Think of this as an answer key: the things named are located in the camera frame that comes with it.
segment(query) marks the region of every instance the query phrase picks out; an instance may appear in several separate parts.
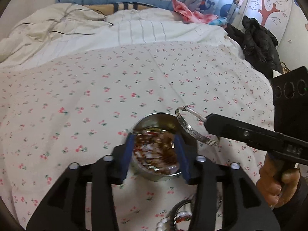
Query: cherry print bedsheet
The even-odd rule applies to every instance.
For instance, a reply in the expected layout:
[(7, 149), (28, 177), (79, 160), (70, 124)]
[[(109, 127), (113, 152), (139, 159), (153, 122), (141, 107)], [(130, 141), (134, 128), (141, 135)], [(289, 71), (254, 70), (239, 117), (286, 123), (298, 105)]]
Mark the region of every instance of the cherry print bedsheet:
[[(110, 154), (147, 114), (174, 114), (188, 104), (205, 116), (273, 129), (269, 83), (223, 46), (119, 46), (0, 76), (0, 193), (23, 227), (68, 164)], [(206, 134), (197, 119), (191, 124)], [(220, 164), (240, 162), (254, 182), (264, 161), (264, 152), (227, 139), (216, 147), (199, 143), (199, 153)], [(123, 185), (113, 186), (120, 230), (154, 230), (195, 190), (181, 177), (150, 182), (129, 171)]]

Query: silver bangle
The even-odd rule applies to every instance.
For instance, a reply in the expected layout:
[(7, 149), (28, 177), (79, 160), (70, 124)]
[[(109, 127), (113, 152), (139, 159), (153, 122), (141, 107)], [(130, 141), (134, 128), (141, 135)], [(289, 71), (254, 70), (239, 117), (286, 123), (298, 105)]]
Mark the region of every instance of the silver bangle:
[(182, 126), (182, 128), (188, 133), (190, 134), (194, 139), (205, 143), (207, 145), (210, 146), (217, 146), (218, 142), (211, 140), (203, 135), (201, 135), (200, 133), (198, 133), (196, 130), (194, 130), (192, 128), (192, 126), (190, 126), (185, 120), (184, 118), (181, 116), (180, 114), (180, 110), (182, 111), (188, 111), (189, 113), (193, 114), (194, 116), (196, 116), (198, 119), (200, 119), (202, 122), (206, 122), (206, 118), (202, 115), (200, 115), (199, 113), (197, 113), (196, 111), (192, 110), (191, 108), (188, 107), (188, 105), (184, 105), (183, 107), (179, 107), (175, 110), (175, 116), (177, 117), (178, 122), (180, 123), (180, 125)]

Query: hand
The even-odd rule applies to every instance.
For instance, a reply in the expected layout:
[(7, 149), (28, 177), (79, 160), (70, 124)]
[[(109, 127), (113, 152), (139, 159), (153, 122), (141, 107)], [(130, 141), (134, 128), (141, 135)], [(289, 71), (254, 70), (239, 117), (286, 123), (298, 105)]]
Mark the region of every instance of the hand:
[(285, 185), (280, 198), (278, 195), (281, 192), (281, 184), (274, 179), (277, 168), (269, 155), (266, 155), (264, 166), (260, 169), (259, 173), (260, 179), (257, 181), (257, 188), (269, 206), (279, 208), (291, 200), (296, 192), (300, 178), (298, 169), (293, 168), (283, 172), (281, 181)]

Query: screw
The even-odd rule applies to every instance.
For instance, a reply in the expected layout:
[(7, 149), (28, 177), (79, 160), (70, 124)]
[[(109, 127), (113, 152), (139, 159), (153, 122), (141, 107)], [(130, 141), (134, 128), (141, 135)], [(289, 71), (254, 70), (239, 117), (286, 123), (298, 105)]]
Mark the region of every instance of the screw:
[(108, 162), (108, 161), (113, 161), (113, 156), (111, 156), (111, 155), (104, 156), (104, 157), (103, 157), (103, 160), (104, 160), (104, 161), (107, 161), (107, 162)]
[(230, 164), (230, 167), (233, 169), (239, 169), (241, 166), (238, 163), (233, 162)]
[(198, 162), (205, 162), (205, 161), (206, 161), (206, 158), (205, 158), (204, 156), (197, 156), (197, 157), (196, 157), (196, 160), (197, 160)]
[(73, 162), (68, 166), (70, 169), (74, 170), (74, 169), (78, 169), (79, 168), (79, 164), (77, 162)]

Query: stainless steel bowl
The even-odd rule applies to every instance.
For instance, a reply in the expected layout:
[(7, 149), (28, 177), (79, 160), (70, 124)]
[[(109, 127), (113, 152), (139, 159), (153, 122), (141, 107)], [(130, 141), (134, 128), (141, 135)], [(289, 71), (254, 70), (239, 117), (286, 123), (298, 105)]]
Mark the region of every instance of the stainless steel bowl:
[[(180, 133), (185, 141), (185, 143), (197, 148), (197, 141), (193, 139), (179, 124), (177, 118), (168, 113), (153, 113), (142, 118), (134, 126), (132, 133), (137, 135), (142, 133), (145, 129), (160, 129), (165, 130), (170, 133), (176, 134)], [(181, 172), (178, 172), (173, 175), (162, 175), (159, 173), (154, 173), (145, 167), (141, 166), (137, 161), (136, 157), (133, 155), (131, 160), (131, 165), (137, 173), (142, 175), (148, 180), (151, 181), (164, 181), (170, 180), (171, 178), (178, 176)]]

